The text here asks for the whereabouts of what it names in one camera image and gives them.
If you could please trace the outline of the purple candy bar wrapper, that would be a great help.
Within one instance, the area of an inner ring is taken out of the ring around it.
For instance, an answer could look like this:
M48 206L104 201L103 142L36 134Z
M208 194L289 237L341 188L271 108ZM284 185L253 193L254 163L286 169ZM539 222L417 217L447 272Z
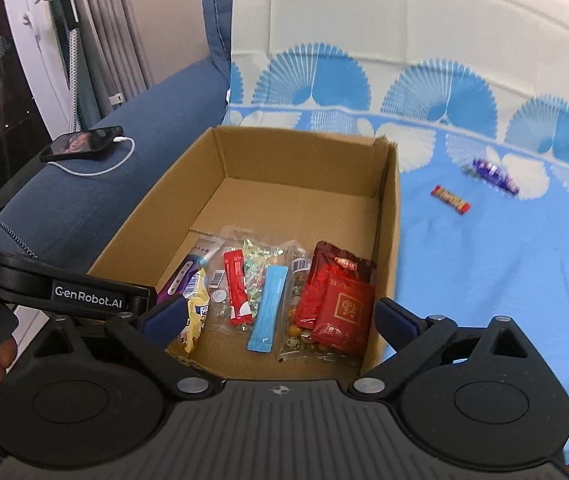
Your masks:
M483 158L474 158L471 162L471 169L481 179L500 188L504 192L511 195L518 195L520 192L516 181L509 176L504 168L501 168L501 166L498 166L495 162L490 162Z

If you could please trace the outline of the blue sofa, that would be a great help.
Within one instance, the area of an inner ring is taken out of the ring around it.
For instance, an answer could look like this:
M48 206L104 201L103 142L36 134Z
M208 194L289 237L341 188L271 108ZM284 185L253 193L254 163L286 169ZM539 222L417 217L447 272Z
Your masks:
M86 272L155 182L227 108L232 0L202 0L208 55L102 119L125 139L47 165L0 211L0 252Z

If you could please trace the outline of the blue white patterned cloth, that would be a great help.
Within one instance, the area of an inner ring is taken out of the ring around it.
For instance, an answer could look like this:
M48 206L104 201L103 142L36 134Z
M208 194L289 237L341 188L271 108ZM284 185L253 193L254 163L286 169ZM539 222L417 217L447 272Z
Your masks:
M396 145L400 304L512 316L569 393L569 1L234 0L230 58L228 122Z

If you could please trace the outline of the black white floor stand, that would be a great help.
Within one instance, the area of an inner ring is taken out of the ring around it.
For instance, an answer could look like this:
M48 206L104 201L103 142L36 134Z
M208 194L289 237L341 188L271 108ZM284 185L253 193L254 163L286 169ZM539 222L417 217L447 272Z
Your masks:
M79 63L79 19L75 10L74 0L59 0L68 33L68 130L80 129L78 118L78 63Z

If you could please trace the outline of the cardboard box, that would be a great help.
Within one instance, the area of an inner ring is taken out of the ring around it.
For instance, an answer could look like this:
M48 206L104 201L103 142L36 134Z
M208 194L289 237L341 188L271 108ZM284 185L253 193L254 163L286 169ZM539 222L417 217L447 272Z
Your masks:
M201 234L321 240L376 265L394 294L399 167L383 138L257 127L204 132L143 197L91 267L97 278L161 286Z

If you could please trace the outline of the dark red square packet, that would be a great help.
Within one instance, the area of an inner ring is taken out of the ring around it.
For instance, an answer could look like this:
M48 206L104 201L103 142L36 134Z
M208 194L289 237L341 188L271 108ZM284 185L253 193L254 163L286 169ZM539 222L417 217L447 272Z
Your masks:
M373 299L373 284L331 274L312 330L313 341L348 356L363 356L370 331Z

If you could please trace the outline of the red stick packet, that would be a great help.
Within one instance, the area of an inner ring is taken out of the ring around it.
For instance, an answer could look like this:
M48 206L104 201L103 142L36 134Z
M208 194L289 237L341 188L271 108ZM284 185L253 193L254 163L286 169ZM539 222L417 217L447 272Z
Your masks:
M234 249L225 252L224 266L231 306L229 323L232 326L251 324L253 315L248 294L246 293L242 250Z

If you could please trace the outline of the red coffee snack bag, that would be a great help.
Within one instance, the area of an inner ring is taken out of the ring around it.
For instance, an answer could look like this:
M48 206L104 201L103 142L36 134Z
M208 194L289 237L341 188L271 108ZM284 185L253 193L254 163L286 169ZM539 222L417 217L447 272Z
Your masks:
M376 271L376 263L356 257L351 252L324 240L318 242L294 318L295 324L303 330L313 330L315 326L327 292L331 271L335 271L340 278L370 283Z

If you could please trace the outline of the small red yellow snack bar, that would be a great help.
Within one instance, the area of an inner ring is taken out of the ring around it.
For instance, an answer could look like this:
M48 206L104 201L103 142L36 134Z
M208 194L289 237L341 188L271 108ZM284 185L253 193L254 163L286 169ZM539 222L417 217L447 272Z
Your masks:
M455 195L441 185L435 185L434 189L431 191L431 195L438 198L443 203L453 207L458 214L467 214L471 208L471 204L467 200L463 200L459 196Z

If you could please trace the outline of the light blue stick packet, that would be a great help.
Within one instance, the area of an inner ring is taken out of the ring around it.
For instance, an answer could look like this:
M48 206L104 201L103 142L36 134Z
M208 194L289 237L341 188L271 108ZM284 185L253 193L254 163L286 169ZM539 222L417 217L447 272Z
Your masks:
M258 307L251 337L246 346L251 352L271 352L287 277L288 268L286 266L268 266L262 297L260 297L260 307Z

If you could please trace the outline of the white door frame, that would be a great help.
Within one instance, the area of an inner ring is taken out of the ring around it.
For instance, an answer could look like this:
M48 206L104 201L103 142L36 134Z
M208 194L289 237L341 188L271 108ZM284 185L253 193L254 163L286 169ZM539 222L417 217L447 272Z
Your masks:
M38 112L53 138L68 132L68 80L47 1L4 0L13 40Z

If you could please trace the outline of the black smartphone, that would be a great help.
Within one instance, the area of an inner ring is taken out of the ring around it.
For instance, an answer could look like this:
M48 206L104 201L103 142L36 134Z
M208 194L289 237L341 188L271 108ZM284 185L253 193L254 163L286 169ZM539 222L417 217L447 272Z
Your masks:
M61 134L39 154L42 162L91 158L106 151L124 130L120 126Z

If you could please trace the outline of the yellow snack bar wrapper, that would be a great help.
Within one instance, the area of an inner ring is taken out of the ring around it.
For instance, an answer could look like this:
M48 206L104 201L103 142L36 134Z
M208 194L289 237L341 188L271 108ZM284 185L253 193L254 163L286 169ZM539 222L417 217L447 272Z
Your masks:
M179 334L179 340L185 352L189 354L196 348L210 305L204 269L196 271L196 274L190 278L182 296L187 301L187 322Z

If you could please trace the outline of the clear bag of candies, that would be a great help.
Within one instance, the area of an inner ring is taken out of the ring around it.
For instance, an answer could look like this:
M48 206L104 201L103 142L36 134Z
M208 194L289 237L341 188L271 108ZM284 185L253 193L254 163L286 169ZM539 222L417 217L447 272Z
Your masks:
M262 300L267 270L284 266L294 240L281 236L260 235L241 226L224 226L218 233L222 246L205 267L207 293L210 297L204 330L224 335L249 334L253 330ZM234 307L234 293L228 284L225 255L242 253L245 308Z

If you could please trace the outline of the white purple tube packet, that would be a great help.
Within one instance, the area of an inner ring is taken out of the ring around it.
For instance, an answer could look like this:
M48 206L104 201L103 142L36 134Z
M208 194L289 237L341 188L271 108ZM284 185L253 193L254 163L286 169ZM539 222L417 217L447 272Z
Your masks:
M158 292L158 303L179 295L185 295L189 283L196 272L204 269L218 253L224 240L222 237L202 235L190 249L187 256L181 260L170 279Z

